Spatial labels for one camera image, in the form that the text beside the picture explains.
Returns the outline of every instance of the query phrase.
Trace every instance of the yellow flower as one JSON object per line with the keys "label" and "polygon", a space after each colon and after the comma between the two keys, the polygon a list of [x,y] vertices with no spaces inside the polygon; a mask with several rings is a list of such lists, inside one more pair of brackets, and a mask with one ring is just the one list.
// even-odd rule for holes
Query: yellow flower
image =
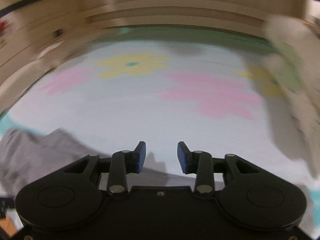
{"label": "yellow flower", "polygon": [[131,55],[120,55],[100,61],[103,67],[110,67],[101,74],[102,79],[109,79],[123,74],[131,76],[149,75],[155,69],[168,68],[160,62],[169,60],[168,57],[153,57],[152,53],[139,53]]}
{"label": "yellow flower", "polygon": [[237,75],[256,80],[261,93],[270,97],[279,97],[282,90],[277,81],[265,69],[257,66],[247,66],[248,71],[238,72]]}

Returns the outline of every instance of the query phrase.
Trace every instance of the black robotic gripper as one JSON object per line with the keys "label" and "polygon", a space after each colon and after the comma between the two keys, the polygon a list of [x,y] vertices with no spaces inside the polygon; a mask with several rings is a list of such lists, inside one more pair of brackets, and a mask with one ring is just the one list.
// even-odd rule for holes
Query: black robotic gripper
{"label": "black robotic gripper", "polygon": [[[178,143],[188,187],[141,187],[128,191],[126,175],[139,173],[146,144],[111,158],[86,156],[25,186],[15,206],[24,228],[12,240],[212,239],[310,240],[297,226],[306,210],[295,185],[233,154],[224,159],[190,152]],[[107,188],[99,190],[102,173]],[[214,173],[222,173],[216,191]]]}

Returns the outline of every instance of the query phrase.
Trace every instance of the circular cover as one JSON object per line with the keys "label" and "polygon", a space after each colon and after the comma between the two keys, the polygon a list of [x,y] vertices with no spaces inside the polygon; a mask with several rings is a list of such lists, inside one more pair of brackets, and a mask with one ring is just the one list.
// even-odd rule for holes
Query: circular cover
{"label": "circular cover", "polygon": [[280,230],[300,222],[307,201],[302,191],[269,173],[241,174],[219,195],[228,217],[256,230]]}
{"label": "circular cover", "polygon": [[37,180],[17,195],[17,212],[25,223],[46,230],[76,227],[97,212],[102,197],[80,174],[58,173]]}

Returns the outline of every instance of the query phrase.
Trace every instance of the gray cloth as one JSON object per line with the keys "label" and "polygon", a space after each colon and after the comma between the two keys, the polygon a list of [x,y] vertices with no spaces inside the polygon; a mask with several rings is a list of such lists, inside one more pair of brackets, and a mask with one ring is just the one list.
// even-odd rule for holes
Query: gray cloth
{"label": "gray cloth", "polygon": [[[0,141],[0,183],[8,195],[15,197],[27,184],[89,154],[108,156],[82,145],[61,129],[44,137],[9,129]],[[106,190],[107,179],[108,174],[103,174],[99,185],[101,190]],[[192,177],[145,168],[140,174],[128,174],[127,180],[129,189],[132,185],[193,188],[195,182]]]}

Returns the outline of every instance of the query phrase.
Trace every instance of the pink flower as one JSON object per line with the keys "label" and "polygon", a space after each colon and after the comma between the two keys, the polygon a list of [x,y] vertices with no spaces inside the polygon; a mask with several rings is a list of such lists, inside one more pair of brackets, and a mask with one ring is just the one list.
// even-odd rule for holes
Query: pink flower
{"label": "pink flower", "polygon": [[247,105],[262,103],[261,97],[256,93],[242,90],[245,84],[241,82],[199,73],[174,73],[170,74],[169,78],[183,86],[167,89],[161,98],[175,101],[195,100],[204,116],[220,118],[234,114],[252,119]]}
{"label": "pink flower", "polygon": [[70,68],[59,73],[52,74],[52,80],[41,87],[47,90],[47,95],[55,93],[65,93],[73,86],[83,83],[88,80],[86,75],[90,69],[88,68]]}

